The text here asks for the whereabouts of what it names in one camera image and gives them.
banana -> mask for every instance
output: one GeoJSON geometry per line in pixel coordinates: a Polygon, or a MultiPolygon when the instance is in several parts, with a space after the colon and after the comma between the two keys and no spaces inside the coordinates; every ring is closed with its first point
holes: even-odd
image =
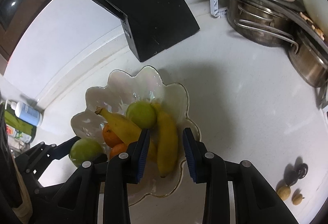
{"type": "Polygon", "coordinates": [[[157,114],[158,146],[157,166],[162,178],[170,174],[178,159],[177,127],[172,117],[158,103],[152,104],[157,114]]]}
{"type": "MultiPolygon", "coordinates": [[[[108,125],[112,128],[113,132],[126,144],[136,142],[139,139],[141,129],[134,124],[131,120],[118,113],[108,112],[103,107],[98,107],[95,111],[97,115],[103,116],[108,125]]],[[[148,158],[156,162],[156,146],[150,140],[148,149],[148,158]]]]}

green fruit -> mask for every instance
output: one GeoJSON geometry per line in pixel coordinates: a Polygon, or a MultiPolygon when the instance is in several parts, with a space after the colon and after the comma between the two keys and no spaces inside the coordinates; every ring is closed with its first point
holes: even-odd
{"type": "Polygon", "coordinates": [[[137,101],[130,104],[126,110],[126,117],[140,129],[150,129],[155,126],[157,121],[156,111],[146,101],[137,101]]]}
{"type": "Polygon", "coordinates": [[[69,158],[76,167],[79,167],[84,161],[92,161],[103,153],[104,150],[98,142],[90,138],[82,138],[73,144],[69,158]]]}

silver rivet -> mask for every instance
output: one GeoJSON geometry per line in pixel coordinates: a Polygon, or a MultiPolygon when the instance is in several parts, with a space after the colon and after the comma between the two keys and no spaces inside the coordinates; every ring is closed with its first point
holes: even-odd
{"type": "Polygon", "coordinates": [[[88,168],[89,166],[91,166],[91,162],[90,162],[90,161],[84,161],[84,162],[82,163],[82,166],[83,166],[84,168],[88,168]]]}
{"type": "Polygon", "coordinates": [[[252,163],[249,162],[248,160],[244,160],[241,164],[242,164],[245,168],[249,168],[249,167],[252,165],[252,163]]]}
{"type": "Polygon", "coordinates": [[[129,154],[128,153],[120,153],[118,156],[120,159],[126,159],[129,156],[129,154]]]}
{"type": "Polygon", "coordinates": [[[205,153],[205,157],[206,158],[213,158],[214,157],[214,154],[211,153],[211,152],[207,152],[207,153],[205,153]]]}

white bowl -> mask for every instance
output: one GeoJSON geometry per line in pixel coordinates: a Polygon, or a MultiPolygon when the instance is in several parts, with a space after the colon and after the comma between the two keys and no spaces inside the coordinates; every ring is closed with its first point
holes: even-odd
{"type": "Polygon", "coordinates": [[[124,115],[129,104],[138,100],[156,100],[161,103],[162,108],[177,123],[178,161],[174,171],[165,178],[160,177],[155,163],[147,162],[140,183],[128,184],[129,205],[140,202],[148,195],[166,197],[172,194],[181,183],[183,164],[186,161],[182,145],[183,129],[190,127],[195,139],[201,140],[199,128],[188,117],[189,96],[185,87],[179,83],[165,85],[157,70],[146,66],[136,76],[121,70],[112,71],[106,87],[91,87],[86,91],[85,97],[87,108],[72,117],[71,126],[77,136],[92,137],[102,145],[105,145],[102,128],[106,121],[102,116],[95,114],[97,106],[124,115]]]}

fruit bowl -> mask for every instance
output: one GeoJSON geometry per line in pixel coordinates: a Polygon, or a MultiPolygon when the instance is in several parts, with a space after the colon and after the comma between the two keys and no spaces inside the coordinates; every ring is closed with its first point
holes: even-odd
{"type": "Polygon", "coordinates": [[[177,123],[178,160],[174,171],[161,178],[155,163],[147,161],[144,177],[140,183],[128,184],[129,205],[140,202],[148,195],[167,197],[180,185],[183,177],[183,164],[186,161],[182,145],[182,131],[190,127],[195,139],[201,140],[197,125],[189,119],[189,96],[185,87],[179,83],[165,85],[160,74],[151,66],[143,67],[136,76],[121,70],[114,70],[108,77],[106,87],[91,87],[86,91],[87,108],[71,119],[75,134],[81,138],[94,138],[105,146],[102,129],[106,120],[96,115],[97,107],[104,107],[112,113],[124,115],[127,107],[138,100],[161,103],[164,111],[169,113],[177,123]]]}

